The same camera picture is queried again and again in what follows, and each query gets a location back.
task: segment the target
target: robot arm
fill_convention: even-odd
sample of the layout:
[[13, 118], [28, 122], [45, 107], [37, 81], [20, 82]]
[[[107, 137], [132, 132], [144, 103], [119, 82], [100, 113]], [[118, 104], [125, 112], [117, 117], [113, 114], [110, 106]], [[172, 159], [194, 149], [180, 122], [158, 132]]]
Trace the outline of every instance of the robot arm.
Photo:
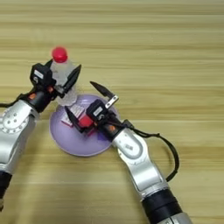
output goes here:
[[57, 96], [63, 98], [81, 71], [81, 66], [76, 67], [66, 84], [57, 86], [49, 68], [51, 61], [47, 63], [45, 66], [36, 64], [32, 67], [30, 79], [33, 89], [28, 94], [21, 94], [0, 116], [0, 211], [4, 207], [4, 194], [26, 141], [39, 119], [39, 113]]
[[120, 158], [129, 168], [133, 185], [139, 194], [150, 224], [192, 224], [172, 195], [166, 179], [151, 161], [146, 142], [130, 131], [130, 128], [134, 129], [134, 127], [129, 121], [120, 122], [109, 110], [118, 100], [118, 96], [110, 93], [100, 84], [95, 82], [91, 84], [107, 96], [109, 101], [104, 104], [103, 101], [96, 100], [87, 108], [86, 117], [82, 120], [91, 120], [92, 122], [88, 122], [89, 127], [83, 127], [83, 122], [79, 121], [66, 107], [70, 121], [81, 133], [98, 129], [118, 149]]

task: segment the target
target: table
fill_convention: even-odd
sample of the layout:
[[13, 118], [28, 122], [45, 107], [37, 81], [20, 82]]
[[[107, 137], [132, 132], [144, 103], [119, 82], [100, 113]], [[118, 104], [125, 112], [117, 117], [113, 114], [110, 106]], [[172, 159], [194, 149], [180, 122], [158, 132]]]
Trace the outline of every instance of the table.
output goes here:
[[[181, 158], [170, 183], [196, 224], [224, 222], [224, 3], [219, 0], [8, 0], [0, 6], [0, 102], [31, 88], [35, 63], [53, 47], [83, 68], [81, 94], [97, 81], [120, 96], [121, 118], [160, 132]], [[53, 102], [41, 115], [0, 215], [3, 224], [144, 224], [116, 149], [72, 157], [49, 134]], [[164, 175], [166, 148], [147, 140]]]

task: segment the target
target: red object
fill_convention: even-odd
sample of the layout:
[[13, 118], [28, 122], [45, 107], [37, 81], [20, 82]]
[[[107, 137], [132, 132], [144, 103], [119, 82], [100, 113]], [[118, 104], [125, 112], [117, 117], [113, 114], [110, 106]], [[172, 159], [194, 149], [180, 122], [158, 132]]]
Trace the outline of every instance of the red object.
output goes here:
[[67, 50], [62, 46], [57, 46], [52, 50], [53, 60], [57, 63], [63, 63], [67, 61]]
[[90, 119], [89, 116], [84, 115], [81, 119], [80, 119], [80, 126], [81, 127], [89, 127], [90, 125], [93, 124], [93, 121]]

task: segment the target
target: wire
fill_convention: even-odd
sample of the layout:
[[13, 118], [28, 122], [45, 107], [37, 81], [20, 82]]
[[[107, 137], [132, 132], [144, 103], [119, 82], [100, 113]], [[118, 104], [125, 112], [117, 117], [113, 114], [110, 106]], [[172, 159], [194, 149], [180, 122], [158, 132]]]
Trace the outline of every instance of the wire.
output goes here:
[[36, 89], [33, 88], [30, 92], [28, 92], [28, 93], [26, 93], [26, 94], [20, 94], [20, 95], [17, 97], [17, 99], [16, 99], [15, 101], [13, 101], [13, 102], [0, 102], [0, 108], [5, 108], [5, 109], [7, 109], [7, 108], [13, 106], [13, 104], [14, 104], [15, 102], [17, 102], [18, 100], [20, 100], [21, 98], [26, 97], [26, 96], [28, 96], [28, 95], [30, 95], [30, 94], [33, 94], [33, 93], [35, 93], [35, 91], [36, 91]]
[[176, 148], [174, 147], [174, 145], [171, 142], [169, 142], [166, 138], [160, 136], [159, 133], [149, 134], [149, 133], [141, 131], [140, 129], [135, 129], [133, 126], [120, 124], [120, 123], [116, 123], [116, 122], [110, 122], [110, 121], [107, 121], [107, 123], [112, 124], [116, 127], [127, 128], [127, 129], [130, 129], [130, 130], [133, 130], [137, 135], [139, 135], [140, 137], [143, 137], [143, 138], [157, 137], [157, 138], [160, 138], [161, 140], [163, 140], [168, 145], [169, 149], [171, 150], [171, 154], [173, 155], [173, 159], [174, 159], [174, 169], [171, 172], [171, 174], [168, 175], [168, 177], [166, 178], [166, 181], [169, 182], [178, 173], [178, 170], [179, 170], [179, 154], [178, 154]]

